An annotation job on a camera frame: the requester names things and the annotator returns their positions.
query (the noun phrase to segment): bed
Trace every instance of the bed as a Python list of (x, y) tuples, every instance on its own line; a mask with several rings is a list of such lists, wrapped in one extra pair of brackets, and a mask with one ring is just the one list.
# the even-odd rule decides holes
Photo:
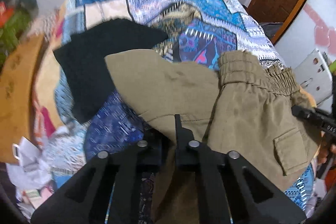
[[(32, 87), (35, 111), (34, 137), (49, 166), (56, 191), (90, 158), (102, 150), (115, 153), (142, 138), (135, 113), (116, 95), (109, 97), (97, 114), (122, 113), (111, 122), (97, 119), (79, 124), (71, 112), (73, 98), (66, 76), (53, 50), (70, 41), (70, 35), (115, 18), (126, 18), (167, 32), (169, 39), (154, 50), (169, 62), (194, 61), (217, 69), (223, 51), (248, 50), (267, 68), (285, 67), (282, 58), (238, 0), (65, 0), (49, 46)], [(306, 209), (316, 172), (313, 161), (285, 194)], [(144, 174), (139, 223), (150, 223), (149, 211), (155, 177)]]

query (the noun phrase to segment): cargo pocket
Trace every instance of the cargo pocket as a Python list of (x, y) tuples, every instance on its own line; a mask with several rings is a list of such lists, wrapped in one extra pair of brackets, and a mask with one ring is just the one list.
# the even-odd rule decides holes
[(273, 142), (285, 175), (308, 166), (305, 145), (298, 128), (275, 138)]

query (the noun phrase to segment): metal screw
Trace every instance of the metal screw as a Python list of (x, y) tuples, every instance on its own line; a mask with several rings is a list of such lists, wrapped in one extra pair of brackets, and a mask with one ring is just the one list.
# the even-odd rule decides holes
[(229, 152), (229, 157), (232, 158), (232, 159), (237, 159), (239, 158), (239, 153), (237, 151), (230, 151)]
[(107, 153), (106, 151), (100, 151), (100, 152), (98, 153), (98, 158), (100, 158), (100, 159), (104, 159), (104, 158), (106, 158), (108, 155), (109, 155), (109, 153)]
[(189, 145), (190, 147), (199, 147), (199, 146), (200, 146), (200, 142), (195, 141), (195, 140), (192, 140), (192, 141), (190, 141), (190, 142), (188, 143), (188, 145)]
[(142, 140), (142, 141), (138, 141), (138, 146), (139, 147), (146, 147), (148, 145), (147, 141)]

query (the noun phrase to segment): white panel with holes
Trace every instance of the white panel with holes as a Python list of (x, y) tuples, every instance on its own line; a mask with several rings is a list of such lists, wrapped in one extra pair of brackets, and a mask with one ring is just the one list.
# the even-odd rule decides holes
[(293, 71), (296, 81), (313, 95), (317, 104), (332, 95), (332, 75), (317, 48)]

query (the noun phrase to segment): black cloth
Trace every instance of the black cloth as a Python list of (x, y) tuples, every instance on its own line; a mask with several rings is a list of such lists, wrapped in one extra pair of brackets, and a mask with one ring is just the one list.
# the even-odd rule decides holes
[(73, 115), (80, 123), (90, 120), (115, 86), (104, 57), (139, 48), (152, 48), (168, 38), (158, 29), (115, 19), (71, 36), (71, 42), (54, 55), (67, 77), (73, 96)]

